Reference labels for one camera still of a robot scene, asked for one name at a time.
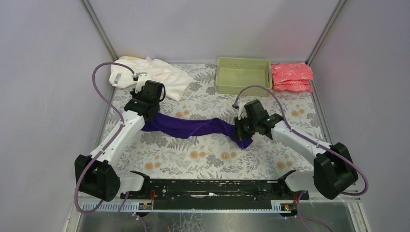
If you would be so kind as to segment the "purple microfibre towel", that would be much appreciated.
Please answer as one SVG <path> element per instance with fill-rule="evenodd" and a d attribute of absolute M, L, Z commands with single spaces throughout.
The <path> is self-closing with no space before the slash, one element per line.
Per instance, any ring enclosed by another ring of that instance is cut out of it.
<path fill-rule="evenodd" d="M 148 121 L 142 128 L 144 132 L 161 131 L 167 135 L 179 139 L 188 139 L 194 136 L 210 134 L 223 134 L 234 141 L 239 148 L 245 149 L 253 140 L 234 138 L 234 125 L 219 118 L 204 120 L 188 120 L 157 114 L 154 120 Z"/>

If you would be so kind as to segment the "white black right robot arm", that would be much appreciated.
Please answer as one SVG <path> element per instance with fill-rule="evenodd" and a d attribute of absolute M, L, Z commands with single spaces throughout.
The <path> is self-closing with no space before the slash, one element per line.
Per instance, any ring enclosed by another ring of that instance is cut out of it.
<path fill-rule="evenodd" d="M 324 143 L 295 131 L 283 116 L 269 115 L 259 100 L 239 103 L 235 108 L 235 139 L 247 140 L 258 133 L 288 146 L 312 164 L 311 171 L 292 171 L 282 177 L 289 190 L 315 191 L 332 200 L 358 180 L 349 151 L 342 143 Z"/>

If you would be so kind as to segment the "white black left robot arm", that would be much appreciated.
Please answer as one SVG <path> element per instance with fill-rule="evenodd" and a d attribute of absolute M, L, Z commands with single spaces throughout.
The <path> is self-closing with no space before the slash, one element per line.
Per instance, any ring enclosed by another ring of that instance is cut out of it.
<path fill-rule="evenodd" d="M 145 189 L 148 175 L 138 171 L 119 175 L 114 168 L 133 137 L 160 112 L 164 92 L 162 83 L 148 80 L 138 92 L 132 93 L 108 137 L 89 155 L 79 155 L 75 160 L 75 193 L 82 192 L 109 202 L 119 193 Z"/>

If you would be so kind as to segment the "white crumpled towel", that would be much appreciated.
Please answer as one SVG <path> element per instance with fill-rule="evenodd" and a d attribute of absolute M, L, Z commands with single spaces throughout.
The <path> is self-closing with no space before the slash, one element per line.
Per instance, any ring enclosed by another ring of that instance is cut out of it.
<path fill-rule="evenodd" d="M 147 73 L 152 81 L 164 84 L 166 97 L 179 101 L 188 86 L 191 83 L 197 82 L 185 71 L 160 59 L 121 57 L 119 60 L 116 60 L 116 63 L 126 65 L 126 68 L 111 65 L 109 82 L 120 89 L 127 87 L 135 88 L 132 75 L 135 73 Z"/>

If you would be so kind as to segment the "green perforated plastic basket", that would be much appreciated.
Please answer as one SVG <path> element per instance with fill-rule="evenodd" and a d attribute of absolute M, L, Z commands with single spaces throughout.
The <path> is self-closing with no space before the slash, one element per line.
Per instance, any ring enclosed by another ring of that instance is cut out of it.
<path fill-rule="evenodd" d="M 215 83 L 219 94 L 236 95 L 252 85 L 271 89 L 271 62 L 266 59 L 220 57 Z"/>

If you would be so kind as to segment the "pink patterned plastic package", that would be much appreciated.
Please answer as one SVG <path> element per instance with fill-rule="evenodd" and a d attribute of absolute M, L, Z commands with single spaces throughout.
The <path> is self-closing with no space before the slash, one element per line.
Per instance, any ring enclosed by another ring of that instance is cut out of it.
<path fill-rule="evenodd" d="M 271 64 L 273 89 L 277 91 L 312 92 L 313 71 L 304 62 Z"/>

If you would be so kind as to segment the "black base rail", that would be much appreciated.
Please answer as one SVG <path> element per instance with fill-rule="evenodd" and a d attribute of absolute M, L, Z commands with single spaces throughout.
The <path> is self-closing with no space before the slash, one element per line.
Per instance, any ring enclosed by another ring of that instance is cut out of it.
<path fill-rule="evenodd" d="M 155 210 L 291 211 L 309 194 L 291 191 L 284 180 L 151 179 L 120 197 L 147 200 Z"/>

